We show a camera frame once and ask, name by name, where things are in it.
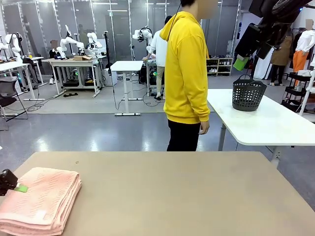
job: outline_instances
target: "orange pants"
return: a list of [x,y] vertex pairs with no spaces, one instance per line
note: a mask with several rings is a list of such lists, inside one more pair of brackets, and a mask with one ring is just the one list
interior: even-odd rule
[[298,72],[299,70],[304,70],[306,59],[309,53],[303,55],[303,51],[296,51],[293,56],[293,72]]

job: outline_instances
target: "beige pants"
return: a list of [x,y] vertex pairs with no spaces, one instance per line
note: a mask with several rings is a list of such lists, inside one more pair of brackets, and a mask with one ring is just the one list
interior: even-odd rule
[[157,67],[157,92],[161,93],[162,88],[162,77],[164,73],[165,67],[158,66]]

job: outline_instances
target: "white shirt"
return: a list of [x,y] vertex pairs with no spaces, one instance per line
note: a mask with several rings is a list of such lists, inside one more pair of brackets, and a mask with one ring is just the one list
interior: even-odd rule
[[315,45],[315,30],[304,31],[297,42],[296,51],[308,53]]
[[152,54],[156,50],[157,66],[165,67],[167,42],[159,36],[160,32],[161,30],[154,34],[149,53]]

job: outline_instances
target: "black hair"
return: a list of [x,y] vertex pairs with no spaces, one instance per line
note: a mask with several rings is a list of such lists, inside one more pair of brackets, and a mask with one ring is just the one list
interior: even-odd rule
[[165,24],[167,24],[167,22],[168,22],[171,18],[172,18],[172,16],[167,16],[167,17],[165,18]]
[[181,0],[182,7],[191,6],[195,3],[196,0]]

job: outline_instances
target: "hood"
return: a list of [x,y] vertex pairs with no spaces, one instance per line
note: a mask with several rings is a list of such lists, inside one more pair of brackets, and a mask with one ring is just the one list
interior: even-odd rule
[[193,15],[191,15],[188,12],[185,11],[181,11],[178,12],[176,15],[174,15],[168,22],[167,24],[164,26],[164,28],[162,29],[161,33],[160,33],[160,37],[162,39],[164,39],[165,41],[168,41],[169,39],[169,35],[170,35],[170,31],[171,28],[174,27],[174,25],[176,24],[176,22],[181,19],[181,18],[189,18],[192,21],[196,22],[197,24],[199,24],[199,22],[194,18]]

